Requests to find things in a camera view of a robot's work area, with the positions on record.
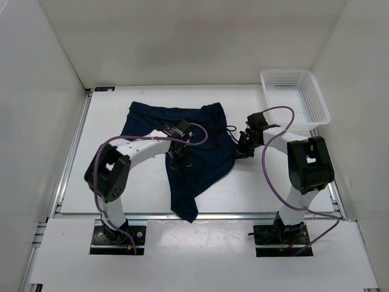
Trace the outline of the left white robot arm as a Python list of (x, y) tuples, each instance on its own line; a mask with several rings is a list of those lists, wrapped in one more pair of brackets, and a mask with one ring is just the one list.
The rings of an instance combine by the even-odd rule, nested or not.
[(120, 199), (130, 170), (162, 154), (168, 155), (172, 169), (189, 168), (188, 143), (192, 135), (192, 124), (183, 120), (175, 127), (162, 125), (137, 139), (114, 139), (98, 149), (84, 174), (84, 180), (94, 193), (103, 233), (114, 244), (130, 239), (128, 220)]

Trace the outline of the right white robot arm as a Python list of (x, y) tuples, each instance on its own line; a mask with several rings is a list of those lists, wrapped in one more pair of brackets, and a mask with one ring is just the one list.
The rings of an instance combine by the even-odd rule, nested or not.
[[(322, 216), (310, 208), (313, 199), (334, 181), (334, 168), (324, 138), (300, 136), (270, 125), (263, 113), (247, 117), (247, 128), (240, 132), (236, 158), (252, 158), (255, 149), (263, 147), (261, 164), (268, 186), (283, 203), (274, 219), (273, 236), (287, 243), (300, 231), (307, 213)], [(287, 157), (287, 170), (291, 184), (287, 198), (283, 198), (272, 185), (266, 168), (266, 154), (274, 148)]]

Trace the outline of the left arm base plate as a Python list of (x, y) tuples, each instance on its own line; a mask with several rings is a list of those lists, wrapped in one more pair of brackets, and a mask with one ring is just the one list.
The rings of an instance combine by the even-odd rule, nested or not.
[(96, 222), (92, 233), (89, 253), (92, 255), (143, 256), (145, 252), (146, 225), (129, 225), (129, 237), (120, 232), (113, 234), (101, 222)]

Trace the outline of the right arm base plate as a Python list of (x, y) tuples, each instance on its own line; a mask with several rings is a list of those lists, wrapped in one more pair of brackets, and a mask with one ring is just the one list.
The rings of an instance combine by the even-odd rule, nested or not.
[(273, 225), (254, 225), (247, 234), (255, 242), (256, 257), (312, 257), (312, 247), (306, 225), (292, 228)]

